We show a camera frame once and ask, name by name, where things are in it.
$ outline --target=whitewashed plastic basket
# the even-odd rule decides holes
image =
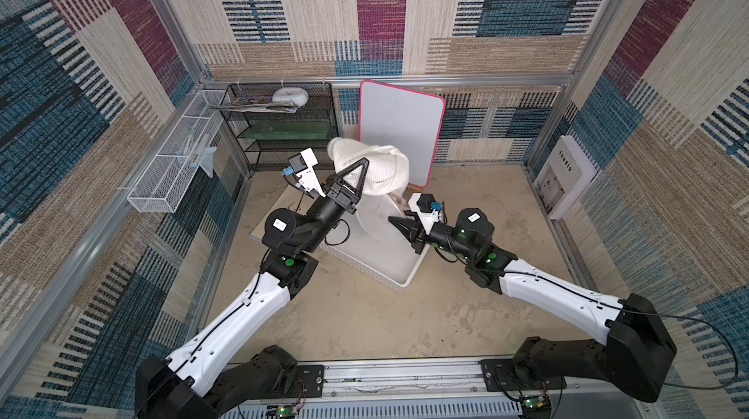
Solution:
[[[330,246],[324,243],[320,248],[338,259],[358,268],[372,279],[383,283],[390,289],[402,293],[411,283],[424,256],[429,251],[429,245],[424,247],[421,254],[417,254],[404,238],[397,244],[384,244],[370,237],[359,224],[356,216],[344,213],[343,220],[351,226],[351,237],[343,245]],[[346,225],[341,223],[337,229],[331,230],[327,240],[331,243],[342,241],[346,237]],[[399,258],[397,272],[392,270],[393,258]]]

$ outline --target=white towel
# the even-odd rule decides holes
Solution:
[[[364,180],[364,194],[402,195],[408,186],[408,158],[394,146],[369,146],[356,140],[333,138],[327,147],[328,156],[340,172],[361,158],[369,159]],[[357,186],[360,170],[351,172],[346,181]]]

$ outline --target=white wire basket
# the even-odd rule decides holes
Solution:
[[[219,131],[223,118],[211,105],[218,104],[223,91],[201,91],[177,121],[127,200],[139,212],[176,212],[187,187],[198,171],[196,159]]]

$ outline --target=metal mesh shelf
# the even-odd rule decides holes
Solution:
[[[330,139],[320,140],[253,140],[241,137],[257,122],[282,120],[284,122],[325,122],[330,124],[330,137],[339,135],[332,101],[332,89],[328,83],[256,83],[231,84],[221,99],[221,105],[230,105],[240,96],[273,96],[282,87],[301,87],[309,94],[309,100],[294,114],[267,114],[262,112],[222,111],[237,142],[245,152],[248,162],[257,171],[282,170],[288,165],[289,156],[303,149],[312,148],[320,162],[318,167],[330,168],[332,161],[327,155]]]
[[[133,208],[139,212],[177,210],[198,170],[188,158],[198,151],[206,134],[210,145],[221,126],[221,114],[210,106],[221,101],[222,95],[223,91],[203,91],[195,96],[128,194]]]

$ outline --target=whiteboard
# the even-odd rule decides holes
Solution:
[[[409,182],[426,187],[440,136],[445,99],[374,81],[362,82],[359,141],[406,154]]]

